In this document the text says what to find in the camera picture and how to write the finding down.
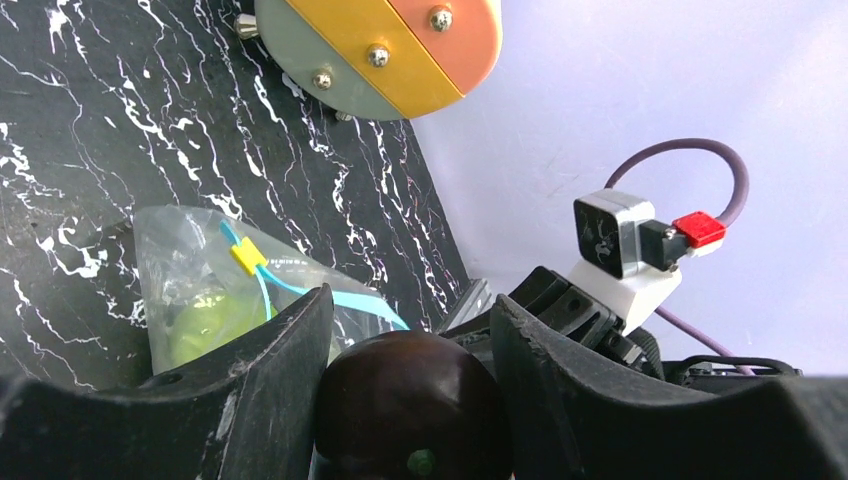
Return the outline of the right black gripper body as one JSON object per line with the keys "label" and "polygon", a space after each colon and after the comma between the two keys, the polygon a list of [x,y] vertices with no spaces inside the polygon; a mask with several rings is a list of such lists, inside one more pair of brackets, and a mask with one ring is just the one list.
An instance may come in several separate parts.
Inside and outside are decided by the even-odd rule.
{"label": "right black gripper body", "polygon": [[509,297],[552,330],[601,356],[662,381],[754,381],[800,376],[802,371],[775,359],[729,354],[663,360],[655,337],[642,327],[624,332],[624,321],[559,273],[539,266]]}

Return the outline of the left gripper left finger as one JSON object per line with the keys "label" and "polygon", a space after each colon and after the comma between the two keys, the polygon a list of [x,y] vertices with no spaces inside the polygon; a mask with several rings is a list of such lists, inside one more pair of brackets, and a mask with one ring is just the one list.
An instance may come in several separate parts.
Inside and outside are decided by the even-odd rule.
{"label": "left gripper left finger", "polygon": [[328,286],[135,388],[1,380],[5,479],[305,479],[327,365]]}

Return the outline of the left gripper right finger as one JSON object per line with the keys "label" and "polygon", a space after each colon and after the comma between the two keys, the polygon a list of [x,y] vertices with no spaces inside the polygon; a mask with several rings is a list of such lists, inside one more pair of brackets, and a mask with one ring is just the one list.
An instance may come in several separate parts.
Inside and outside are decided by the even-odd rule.
{"label": "left gripper right finger", "polygon": [[519,479],[843,479],[847,382],[713,395],[623,367],[507,296],[490,312]]}

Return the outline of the green cabbage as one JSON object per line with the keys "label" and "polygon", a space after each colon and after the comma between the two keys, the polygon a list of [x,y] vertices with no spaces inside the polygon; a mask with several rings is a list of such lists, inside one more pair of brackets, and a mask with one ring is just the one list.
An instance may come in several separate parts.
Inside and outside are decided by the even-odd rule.
{"label": "green cabbage", "polygon": [[201,295],[175,310],[160,330],[157,353],[152,355],[158,374],[194,361],[261,326],[270,307],[261,295],[214,293]]}

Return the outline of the clear zip top bag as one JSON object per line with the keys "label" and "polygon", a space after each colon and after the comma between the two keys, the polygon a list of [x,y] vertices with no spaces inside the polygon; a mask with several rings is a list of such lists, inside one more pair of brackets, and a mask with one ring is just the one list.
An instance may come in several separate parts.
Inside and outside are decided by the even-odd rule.
{"label": "clear zip top bag", "polygon": [[364,339],[409,327],[376,289],[221,212],[145,207],[133,218],[133,233],[152,371],[165,321],[201,295],[261,295],[268,312],[271,306],[278,310],[268,313],[269,321],[310,290],[328,285],[334,304],[332,357]]}

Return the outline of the dark purple eggplant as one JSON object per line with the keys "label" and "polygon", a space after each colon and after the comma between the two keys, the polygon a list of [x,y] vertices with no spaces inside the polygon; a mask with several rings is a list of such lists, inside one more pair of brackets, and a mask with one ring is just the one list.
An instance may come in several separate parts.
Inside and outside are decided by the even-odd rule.
{"label": "dark purple eggplant", "polygon": [[510,479],[503,393],[459,344],[393,331],[344,350],[314,405],[315,479]]}

